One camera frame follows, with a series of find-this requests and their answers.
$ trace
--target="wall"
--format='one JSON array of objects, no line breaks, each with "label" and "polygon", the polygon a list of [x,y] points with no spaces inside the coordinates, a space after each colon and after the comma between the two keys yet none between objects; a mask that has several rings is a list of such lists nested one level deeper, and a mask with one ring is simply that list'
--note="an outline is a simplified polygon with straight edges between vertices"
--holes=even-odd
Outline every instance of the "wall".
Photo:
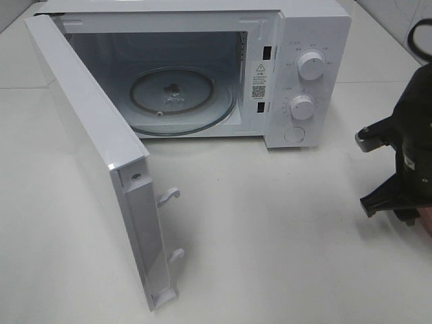
[{"label": "wall", "polygon": [[0,32],[37,0],[0,0]]},{"label": "wall", "polygon": [[[357,0],[357,2],[408,51],[406,38],[410,29],[419,20],[432,18],[432,0]],[[416,31],[416,41],[424,50],[432,53],[432,27],[419,28]]]}]

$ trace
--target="timer knob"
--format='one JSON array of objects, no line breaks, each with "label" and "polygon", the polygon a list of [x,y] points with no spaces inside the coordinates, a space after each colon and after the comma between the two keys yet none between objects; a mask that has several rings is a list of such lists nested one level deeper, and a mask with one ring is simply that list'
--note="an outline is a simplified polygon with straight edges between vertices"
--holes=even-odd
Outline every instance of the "timer knob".
[{"label": "timer knob", "polygon": [[298,73],[303,79],[315,80],[324,73],[324,54],[318,51],[309,51],[298,58],[297,66]]},{"label": "timer knob", "polygon": [[290,103],[291,116],[298,120],[305,120],[313,116],[315,103],[309,94],[300,94]]}]

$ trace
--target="white table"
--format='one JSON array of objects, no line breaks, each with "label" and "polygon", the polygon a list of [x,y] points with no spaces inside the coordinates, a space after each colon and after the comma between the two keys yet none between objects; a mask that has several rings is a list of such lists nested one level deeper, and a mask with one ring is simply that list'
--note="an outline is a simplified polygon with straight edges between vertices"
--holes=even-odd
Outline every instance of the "white table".
[{"label": "white table", "polygon": [[392,112],[418,64],[353,6],[318,148],[145,142],[157,191],[182,191],[162,210],[167,249],[186,249],[179,297],[153,313],[78,171],[22,19],[0,34],[0,322],[430,324],[432,238],[391,213],[367,219],[358,199],[394,172],[394,152],[354,141]]}]

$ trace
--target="microwave door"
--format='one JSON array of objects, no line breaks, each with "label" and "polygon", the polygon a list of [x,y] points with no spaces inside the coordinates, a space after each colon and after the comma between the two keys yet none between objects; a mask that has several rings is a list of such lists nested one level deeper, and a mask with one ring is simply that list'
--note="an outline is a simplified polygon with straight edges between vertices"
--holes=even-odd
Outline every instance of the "microwave door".
[{"label": "microwave door", "polygon": [[117,222],[119,245],[128,249],[128,260],[135,261],[152,311],[176,295],[158,205],[178,196],[178,190],[169,190],[157,201],[146,166],[147,150],[51,17],[28,18],[26,25],[74,156],[104,209],[107,224]]}]

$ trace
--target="white microwave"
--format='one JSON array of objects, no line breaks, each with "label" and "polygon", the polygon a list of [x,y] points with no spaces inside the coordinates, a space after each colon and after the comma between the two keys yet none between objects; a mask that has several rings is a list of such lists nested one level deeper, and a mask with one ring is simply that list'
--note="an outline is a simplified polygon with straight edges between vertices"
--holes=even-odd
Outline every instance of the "white microwave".
[{"label": "white microwave", "polygon": [[317,145],[350,22],[335,0],[48,0],[26,20],[82,170],[123,216],[151,310],[176,295],[158,208],[179,192],[155,197],[139,138]]}]

